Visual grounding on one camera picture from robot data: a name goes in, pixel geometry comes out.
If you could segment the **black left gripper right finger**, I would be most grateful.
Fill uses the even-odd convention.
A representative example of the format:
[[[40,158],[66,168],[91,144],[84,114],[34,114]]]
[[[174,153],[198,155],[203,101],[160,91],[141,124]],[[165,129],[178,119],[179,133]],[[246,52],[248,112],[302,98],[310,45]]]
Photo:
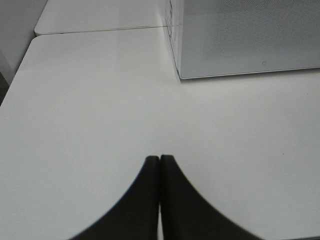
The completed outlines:
[[[256,240],[211,206],[172,155],[160,158],[160,212],[165,240]]]

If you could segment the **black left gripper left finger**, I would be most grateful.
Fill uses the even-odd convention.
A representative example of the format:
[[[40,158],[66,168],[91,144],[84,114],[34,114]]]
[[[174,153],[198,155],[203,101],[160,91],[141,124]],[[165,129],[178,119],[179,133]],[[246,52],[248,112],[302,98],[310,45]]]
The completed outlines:
[[[73,240],[156,240],[159,221],[160,159],[148,156],[120,200]]]

